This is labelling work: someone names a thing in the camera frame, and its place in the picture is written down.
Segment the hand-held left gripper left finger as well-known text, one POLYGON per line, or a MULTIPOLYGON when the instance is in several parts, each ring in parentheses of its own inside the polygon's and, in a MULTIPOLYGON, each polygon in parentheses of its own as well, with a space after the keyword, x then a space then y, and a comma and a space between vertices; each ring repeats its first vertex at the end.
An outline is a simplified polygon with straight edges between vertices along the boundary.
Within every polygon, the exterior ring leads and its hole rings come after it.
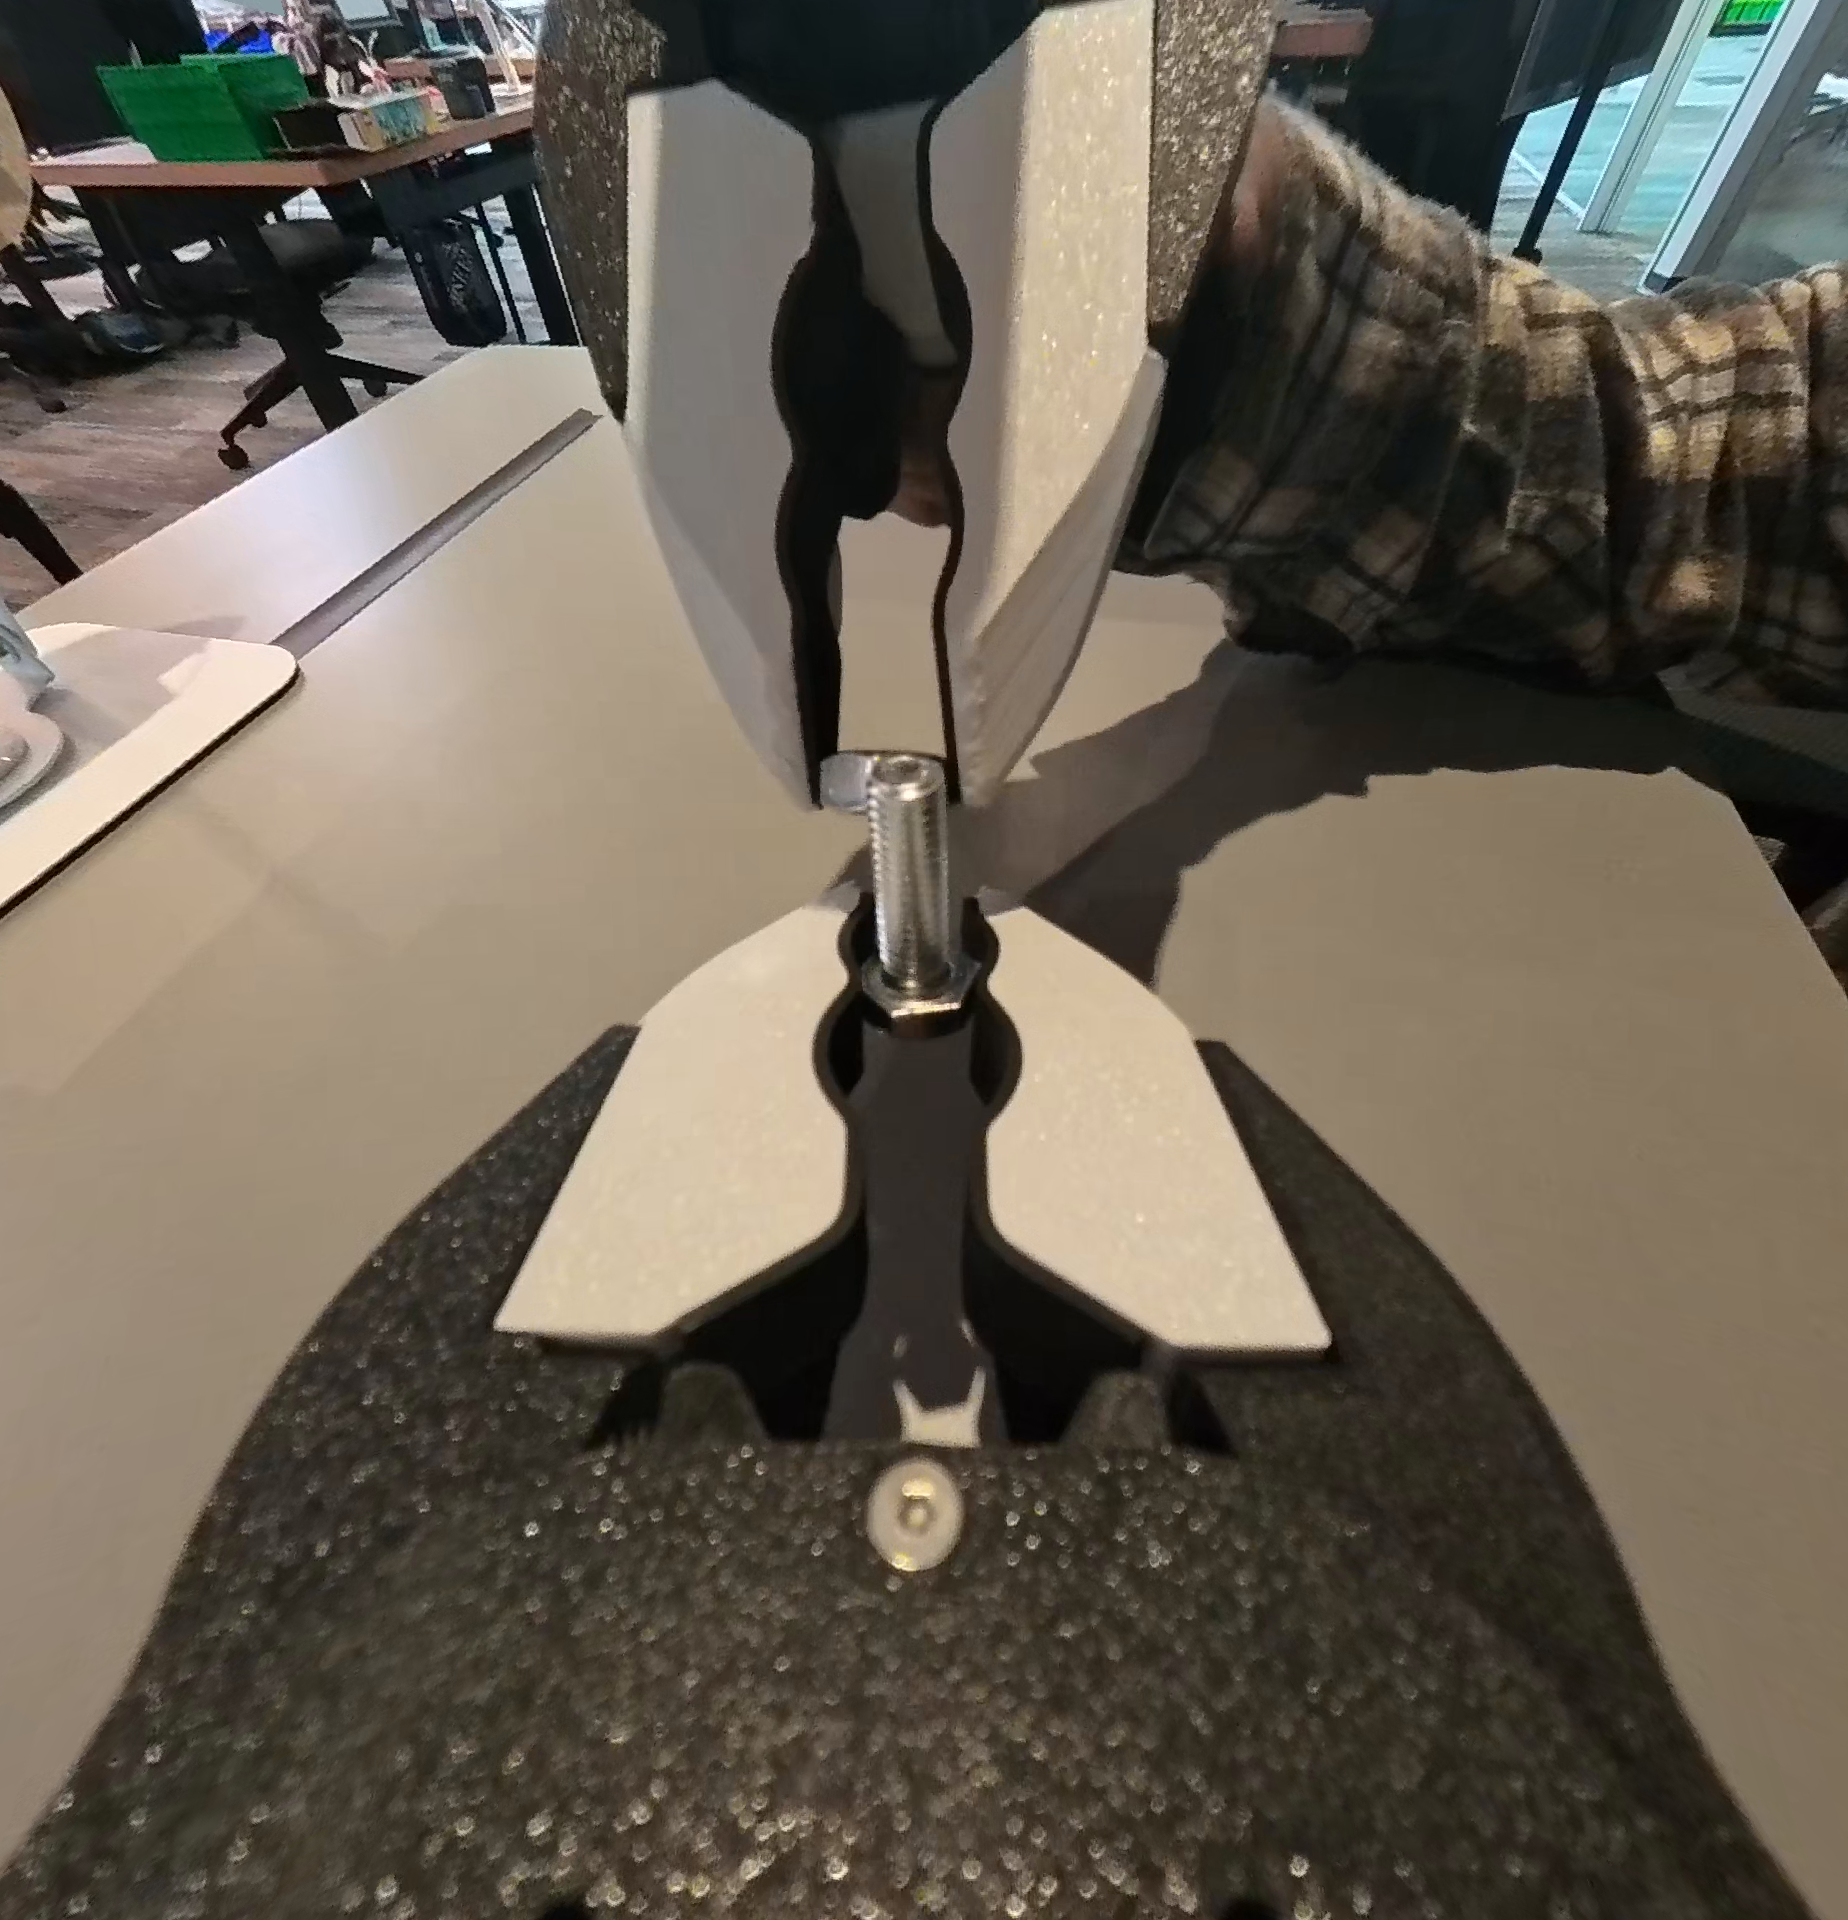
POLYGON ((847 1124, 818 1025, 847 993, 856 908, 802 905, 648 1011, 495 1331, 656 1340, 840 1222, 847 1124))

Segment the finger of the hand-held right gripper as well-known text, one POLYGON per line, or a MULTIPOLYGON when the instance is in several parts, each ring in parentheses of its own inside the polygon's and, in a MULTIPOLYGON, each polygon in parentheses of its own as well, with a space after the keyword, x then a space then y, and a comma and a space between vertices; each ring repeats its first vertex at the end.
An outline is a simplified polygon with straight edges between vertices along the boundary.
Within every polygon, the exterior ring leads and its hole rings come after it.
POLYGON ((838 730, 833 532, 796 554, 797 346, 854 292, 854 230, 813 136, 721 80, 625 100, 623 446, 697 652, 800 808, 838 730))
POLYGON ((1155 434, 1152 19, 1039 14, 931 131, 931 221, 969 310, 939 613, 966 805, 996 798, 1071 677, 1155 434))

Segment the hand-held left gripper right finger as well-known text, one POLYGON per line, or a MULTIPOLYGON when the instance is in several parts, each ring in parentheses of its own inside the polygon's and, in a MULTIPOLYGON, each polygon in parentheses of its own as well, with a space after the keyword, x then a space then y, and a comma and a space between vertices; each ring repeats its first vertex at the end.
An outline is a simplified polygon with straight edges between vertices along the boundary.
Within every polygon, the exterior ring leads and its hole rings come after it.
POLYGON ((1032 906, 979 910, 989 997, 1015 1041, 983 1131, 999 1236, 1182 1356, 1325 1355, 1326 1322, 1192 1034, 1032 906))

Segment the silver hex bolt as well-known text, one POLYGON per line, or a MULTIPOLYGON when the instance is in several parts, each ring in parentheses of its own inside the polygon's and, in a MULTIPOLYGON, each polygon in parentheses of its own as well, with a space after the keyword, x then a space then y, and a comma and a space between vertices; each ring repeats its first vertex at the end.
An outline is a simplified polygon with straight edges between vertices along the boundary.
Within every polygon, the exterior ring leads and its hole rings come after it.
POLYGON ((887 751, 863 765, 874 923, 863 993, 907 1036, 963 1018, 979 982, 954 900, 947 789, 933 756, 887 751))

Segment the person's right forearm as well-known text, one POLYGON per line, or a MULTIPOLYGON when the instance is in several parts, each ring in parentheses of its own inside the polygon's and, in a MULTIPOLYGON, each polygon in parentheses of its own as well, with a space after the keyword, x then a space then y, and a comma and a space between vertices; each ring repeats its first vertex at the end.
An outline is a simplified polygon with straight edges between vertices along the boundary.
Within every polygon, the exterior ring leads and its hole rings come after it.
POLYGON ((1114 565, 1264 654, 1848 712, 1848 259, 1593 300, 1270 98, 1114 565))

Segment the person's right hand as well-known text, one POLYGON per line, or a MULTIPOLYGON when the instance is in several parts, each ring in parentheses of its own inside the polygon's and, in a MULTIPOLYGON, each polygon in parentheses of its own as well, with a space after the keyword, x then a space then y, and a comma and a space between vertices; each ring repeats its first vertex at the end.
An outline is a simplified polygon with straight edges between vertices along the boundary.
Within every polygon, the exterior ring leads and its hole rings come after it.
POLYGON ((954 366, 909 366, 898 401, 895 485, 889 511, 910 525, 946 525, 954 508, 950 424, 963 378, 954 366))

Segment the black office chair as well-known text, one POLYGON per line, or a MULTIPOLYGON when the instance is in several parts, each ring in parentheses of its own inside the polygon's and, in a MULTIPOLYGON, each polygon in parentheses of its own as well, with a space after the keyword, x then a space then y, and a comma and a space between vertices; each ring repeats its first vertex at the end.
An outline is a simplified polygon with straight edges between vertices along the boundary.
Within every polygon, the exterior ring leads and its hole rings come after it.
POLYGON ((351 388, 378 401, 425 380, 425 374, 358 360, 344 350, 325 300, 350 283, 361 259, 339 228, 328 221, 245 221, 222 228, 220 241, 238 268, 249 323, 280 354, 272 370, 246 386, 243 408, 219 431, 222 468, 233 473, 251 468, 245 438, 262 431, 290 397, 302 397, 320 429, 332 434, 361 418, 351 388))

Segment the wooden desk with black legs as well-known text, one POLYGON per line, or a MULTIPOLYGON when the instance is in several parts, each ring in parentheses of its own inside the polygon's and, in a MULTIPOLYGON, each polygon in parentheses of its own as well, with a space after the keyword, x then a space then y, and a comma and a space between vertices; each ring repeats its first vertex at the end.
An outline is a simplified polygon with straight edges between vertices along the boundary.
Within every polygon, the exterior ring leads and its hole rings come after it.
POLYGON ((380 153, 290 154, 251 160, 160 160, 142 141, 112 139, 70 157, 36 157, 36 187, 78 195, 224 199, 240 221, 266 203, 339 187, 367 188, 393 238, 502 202, 531 300, 550 346, 576 346, 565 285, 537 199, 536 98, 502 94, 498 112, 380 153))

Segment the green plastic bins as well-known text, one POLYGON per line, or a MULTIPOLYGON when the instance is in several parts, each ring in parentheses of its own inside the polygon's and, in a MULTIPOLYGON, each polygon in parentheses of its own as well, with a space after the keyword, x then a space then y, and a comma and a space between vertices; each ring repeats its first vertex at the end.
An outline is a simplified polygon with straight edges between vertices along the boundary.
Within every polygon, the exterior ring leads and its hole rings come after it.
POLYGON ((284 148, 278 115, 312 98, 296 61, 263 51, 100 64, 97 80, 126 131, 174 163, 269 159, 284 148))

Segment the white base board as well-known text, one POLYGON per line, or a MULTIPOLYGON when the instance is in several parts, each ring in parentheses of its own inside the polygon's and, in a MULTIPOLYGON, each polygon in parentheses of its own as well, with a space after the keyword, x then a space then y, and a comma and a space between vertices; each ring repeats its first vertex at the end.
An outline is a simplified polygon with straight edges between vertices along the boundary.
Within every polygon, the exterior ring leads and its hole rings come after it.
POLYGON ((272 643, 91 622, 0 635, 0 919, 297 679, 272 643))

